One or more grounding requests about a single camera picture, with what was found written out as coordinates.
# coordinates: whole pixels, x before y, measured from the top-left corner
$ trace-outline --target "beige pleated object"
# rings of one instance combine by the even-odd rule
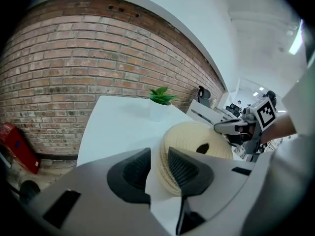
[[[181,190],[172,176],[168,165],[169,147],[184,148],[196,152],[204,144],[209,145],[205,155],[233,159],[231,147],[224,137],[201,122],[182,122],[166,131],[160,144],[157,175],[169,192],[181,196]]]

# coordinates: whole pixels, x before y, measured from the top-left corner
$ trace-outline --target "floor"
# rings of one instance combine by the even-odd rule
[[[47,188],[57,181],[61,176],[67,174],[76,167],[77,161],[41,160],[38,173],[34,175],[24,170],[16,161],[12,163],[11,169],[7,168],[6,179],[14,188],[20,189],[21,184],[26,180],[33,180],[40,190]]]

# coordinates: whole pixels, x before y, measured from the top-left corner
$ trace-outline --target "red object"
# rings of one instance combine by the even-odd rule
[[[31,152],[16,126],[5,122],[0,128],[0,140],[24,169],[37,174],[40,160]]]

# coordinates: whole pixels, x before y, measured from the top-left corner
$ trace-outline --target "potted plant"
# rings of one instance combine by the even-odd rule
[[[167,116],[168,110],[172,105],[171,100],[174,100],[176,96],[166,94],[167,87],[160,87],[157,90],[150,89],[150,119],[154,121],[161,121]]]

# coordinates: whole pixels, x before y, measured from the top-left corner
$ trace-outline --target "white plant pot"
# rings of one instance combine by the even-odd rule
[[[152,121],[162,121],[168,115],[170,105],[161,105],[152,100],[149,104],[149,116]]]

